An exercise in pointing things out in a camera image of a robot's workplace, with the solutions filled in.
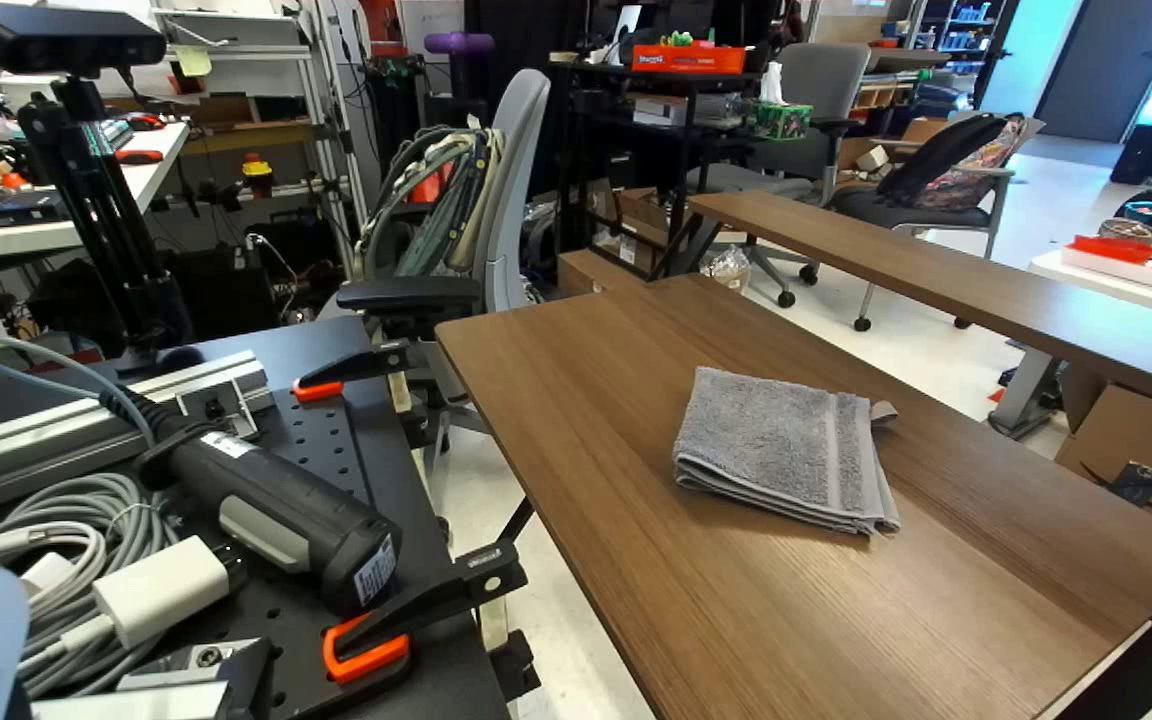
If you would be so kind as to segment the grey towel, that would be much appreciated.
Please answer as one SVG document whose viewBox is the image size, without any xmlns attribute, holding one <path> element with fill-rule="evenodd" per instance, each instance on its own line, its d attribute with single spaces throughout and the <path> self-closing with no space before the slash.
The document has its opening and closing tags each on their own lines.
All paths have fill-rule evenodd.
<svg viewBox="0 0 1152 720">
<path fill-rule="evenodd" d="M 897 407 L 852 392 L 699 368 L 672 439 L 678 489 L 801 522 L 873 534 L 901 510 L 877 426 Z"/>
</svg>

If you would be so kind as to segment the brown wooden desk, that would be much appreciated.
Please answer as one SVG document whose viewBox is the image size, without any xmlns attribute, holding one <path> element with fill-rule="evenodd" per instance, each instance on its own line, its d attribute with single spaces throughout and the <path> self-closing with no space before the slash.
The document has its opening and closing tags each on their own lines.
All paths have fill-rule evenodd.
<svg viewBox="0 0 1152 720">
<path fill-rule="evenodd" d="M 745 295 L 676 275 L 446 320 L 438 343 L 647 702 L 667 720 L 1124 711 L 1152 510 L 991 436 Z M 691 376 L 889 401 L 901 522 L 861 541 L 689 490 Z"/>
</svg>

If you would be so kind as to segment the grey office chair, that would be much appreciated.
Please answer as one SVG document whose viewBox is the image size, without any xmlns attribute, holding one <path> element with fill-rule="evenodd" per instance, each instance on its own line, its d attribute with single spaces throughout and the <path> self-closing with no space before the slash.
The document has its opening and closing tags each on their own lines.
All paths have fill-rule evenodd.
<svg viewBox="0 0 1152 720">
<path fill-rule="evenodd" d="M 404 139 L 331 303 L 389 337 L 528 303 L 522 210 L 547 93 L 539 66 L 521 66 L 486 125 L 431 125 Z"/>
</svg>

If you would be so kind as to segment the small orange clamp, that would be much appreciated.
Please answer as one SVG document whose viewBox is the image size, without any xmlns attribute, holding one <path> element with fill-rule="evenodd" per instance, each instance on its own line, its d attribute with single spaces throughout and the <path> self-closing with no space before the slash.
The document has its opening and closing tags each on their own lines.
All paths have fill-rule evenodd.
<svg viewBox="0 0 1152 720">
<path fill-rule="evenodd" d="M 399 343 L 362 346 L 362 351 L 341 356 L 341 361 L 300 376 L 292 384 L 292 401 L 295 402 L 328 402 L 328 401 L 341 401 L 353 379 L 389 376 L 389 370 L 399 370 L 404 364 L 408 364 L 408 351 Z"/>
</svg>

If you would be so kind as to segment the orange plastic tray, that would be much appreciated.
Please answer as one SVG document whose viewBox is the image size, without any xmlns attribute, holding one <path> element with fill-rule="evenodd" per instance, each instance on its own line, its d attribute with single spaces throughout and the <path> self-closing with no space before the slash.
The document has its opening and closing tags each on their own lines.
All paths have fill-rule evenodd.
<svg viewBox="0 0 1152 720">
<path fill-rule="evenodd" d="M 727 42 L 632 42 L 632 70 L 642 75 L 737 75 L 745 70 L 745 49 Z"/>
</svg>

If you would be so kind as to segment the black chair with jacket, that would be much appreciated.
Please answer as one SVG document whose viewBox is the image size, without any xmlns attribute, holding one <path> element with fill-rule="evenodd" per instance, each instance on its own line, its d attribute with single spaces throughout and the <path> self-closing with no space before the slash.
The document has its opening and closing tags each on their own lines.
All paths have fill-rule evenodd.
<svg viewBox="0 0 1152 720">
<path fill-rule="evenodd" d="M 841 189 L 828 209 L 889 232 L 981 232 L 995 247 L 1007 200 L 1007 158 L 1035 130 L 1022 112 L 967 117 L 924 139 L 873 189 Z"/>
</svg>

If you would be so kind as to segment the white power adapter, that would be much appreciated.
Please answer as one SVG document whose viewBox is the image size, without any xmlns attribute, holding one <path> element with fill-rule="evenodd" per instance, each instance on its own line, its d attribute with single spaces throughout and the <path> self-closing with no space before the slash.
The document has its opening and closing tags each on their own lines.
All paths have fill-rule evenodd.
<svg viewBox="0 0 1152 720">
<path fill-rule="evenodd" d="M 229 594 L 225 560 L 198 541 L 177 541 L 92 585 L 124 648 L 135 648 Z"/>
</svg>

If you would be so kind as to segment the cardboard box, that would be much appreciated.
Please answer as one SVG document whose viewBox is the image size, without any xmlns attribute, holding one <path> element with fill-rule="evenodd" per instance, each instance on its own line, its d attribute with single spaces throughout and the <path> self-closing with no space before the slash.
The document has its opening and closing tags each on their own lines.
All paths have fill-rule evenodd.
<svg viewBox="0 0 1152 720">
<path fill-rule="evenodd" d="M 1152 401 L 1105 389 L 1056 459 L 1130 507 L 1152 510 Z"/>
</svg>

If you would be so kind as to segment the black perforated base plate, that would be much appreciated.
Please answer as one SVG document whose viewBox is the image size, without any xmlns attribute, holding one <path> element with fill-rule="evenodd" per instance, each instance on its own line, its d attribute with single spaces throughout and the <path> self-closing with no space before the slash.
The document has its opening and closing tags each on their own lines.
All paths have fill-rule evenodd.
<svg viewBox="0 0 1152 720">
<path fill-rule="evenodd" d="M 399 529 L 385 510 L 221 423 L 181 415 L 130 389 L 102 392 L 99 402 L 149 432 L 142 482 L 181 482 L 241 548 L 289 577 L 312 577 L 319 601 L 334 613 L 334 622 L 319 633 L 319 668 L 334 695 L 295 707 L 295 720 L 341 707 L 394 674 L 414 655 L 421 629 L 528 585 L 512 541 L 500 534 L 462 553 L 450 577 L 389 601 L 399 571 Z"/>
</svg>

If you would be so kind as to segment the orange handled clamp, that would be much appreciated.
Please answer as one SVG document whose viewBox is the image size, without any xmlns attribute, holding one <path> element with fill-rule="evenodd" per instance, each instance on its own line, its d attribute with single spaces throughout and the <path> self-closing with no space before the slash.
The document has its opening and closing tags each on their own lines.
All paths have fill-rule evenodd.
<svg viewBox="0 0 1152 720">
<path fill-rule="evenodd" d="M 450 571 L 404 601 L 341 620 L 319 635 L 324 674 L 341 689 L 371 680 L 411 655 L 411 635 L 428 622 L 462 616 L 528 585 L 515 541 L 530 521 L 521 499 L 493 543 L 455 557 Z"/>
</svg>

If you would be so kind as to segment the aluminium extrusion rail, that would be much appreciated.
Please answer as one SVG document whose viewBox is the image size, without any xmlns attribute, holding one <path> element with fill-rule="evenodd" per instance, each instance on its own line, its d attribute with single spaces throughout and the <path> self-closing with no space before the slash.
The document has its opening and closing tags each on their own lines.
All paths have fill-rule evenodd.
<svg viewBox="0 0 1152 720">
<path fill-rule="evenodd" d="M 251 351 L 135 379 L 135 392 L 181 415 L 221 402 L 241 436 L 251 436 L 256 411 L 272 402 L 266 370 Z M 0 418 L 0 502 L 34 490 L 49 480 L 130 459 L 135 451 L 141 432 L 99 401 L 69 401 Z"/>
</svg>

